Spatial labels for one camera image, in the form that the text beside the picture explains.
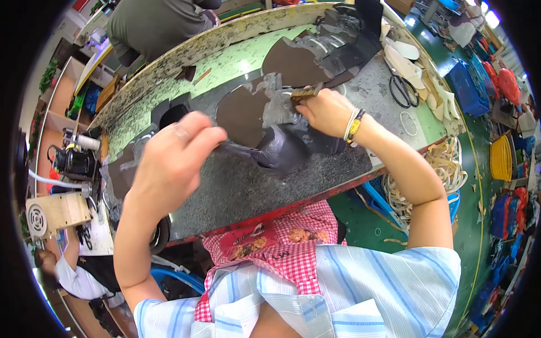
box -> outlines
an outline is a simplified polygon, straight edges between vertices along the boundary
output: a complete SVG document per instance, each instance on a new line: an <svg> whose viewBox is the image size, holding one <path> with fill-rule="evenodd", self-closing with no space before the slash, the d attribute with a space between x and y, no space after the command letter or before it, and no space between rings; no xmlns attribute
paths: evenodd
<svg viewBox="0 0 541 338"><path fill-rule="evenodd" d="M408 15L415 6L415 0L385 0L385 2L404 15Z"/></svg>

hand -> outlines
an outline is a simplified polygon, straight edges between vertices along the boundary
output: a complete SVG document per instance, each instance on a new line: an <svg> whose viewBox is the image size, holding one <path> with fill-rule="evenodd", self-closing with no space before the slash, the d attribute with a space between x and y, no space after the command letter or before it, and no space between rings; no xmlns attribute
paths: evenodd
<svg viewBox="0 0 541 338"><path fill-rule="evenodd" d="M310 125L329 136L343 138L355 107L335 90L321 89L316 97L301 101L295 107Z"/></svg>
<svg viewBox="0 0 541 338"><path fill-rule="evenodd" d="M227 139L223 128L211 127L207 115L193 111L152 137L124 209L128 205L157 223L180 207L199 186L199 170L210 152Z"/></svg>

left hand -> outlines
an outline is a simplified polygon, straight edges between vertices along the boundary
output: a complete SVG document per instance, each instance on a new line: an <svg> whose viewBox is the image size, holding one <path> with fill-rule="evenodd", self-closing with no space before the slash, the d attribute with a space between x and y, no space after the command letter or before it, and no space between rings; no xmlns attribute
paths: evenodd
<svg viewBox="0 0 541 338"><path fill-rule="evenodd" d="M199 111L162 129L144 147L124 209L156 223L176 210L199 186L199 170L210 152L226 139L226 131L212 128Z"/></svg>

work table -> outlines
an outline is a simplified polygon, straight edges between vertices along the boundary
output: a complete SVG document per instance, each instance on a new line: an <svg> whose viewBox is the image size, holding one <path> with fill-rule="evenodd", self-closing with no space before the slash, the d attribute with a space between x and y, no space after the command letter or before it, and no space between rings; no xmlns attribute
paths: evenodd
<svg viewBox="0 0 541 338"><path fill-rule="evenodd" d="M107 129L109 154L114 156L150 126L150 112L156 105L188 92L191 109L201 110L215 121L220 98L261 76L259 69L275 41L282 36L292 39L305 29L315 31L310 23L332 5L313 3L264 11L184 42L128 82L91 127L99 124ZM174 80L183 65L196 66L193 82ZM194 84L209 69L210 73ZM410 109L396 104L388 91L390 76L383 58L377 54L357 77L345 84L346 97L415 149L426 149L441 141L446 130L426 103ZM400 123L404 110L415 120L415 136L408 135ZM415 129L407 122L406 126ZM367 182L382 173L381 167L364 148L348 147L337 155L312 154L301 168L279 179L255 162L214 151L201 169L199 188L170 215L170 242L285 215Z"/></svg>

white shirt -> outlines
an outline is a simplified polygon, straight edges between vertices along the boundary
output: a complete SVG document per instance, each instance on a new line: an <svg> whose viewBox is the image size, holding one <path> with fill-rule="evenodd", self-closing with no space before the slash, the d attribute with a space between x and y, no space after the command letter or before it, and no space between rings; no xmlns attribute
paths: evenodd
<svg viewBox="0 0 541 338"><path fill-rule="evenodd" d="M441 337L453 313L460 258L446 248L382 253L365 248L316 248L320 295L251 263L216 271L209 289L212 323L194 321L200 297L141 301L139 337L250 336L266 301L302 337Z"/></svg>
<svg viewBox="0 0 541 338"><path fill-rule="evenodd" d="M113 295L85 269L76 267L75 271L73 271L65 260L64 255L56 262L56 273L58 275L58 282L64 290L78 298L92 300L100 298L105 294L108 296Z"/></svg>

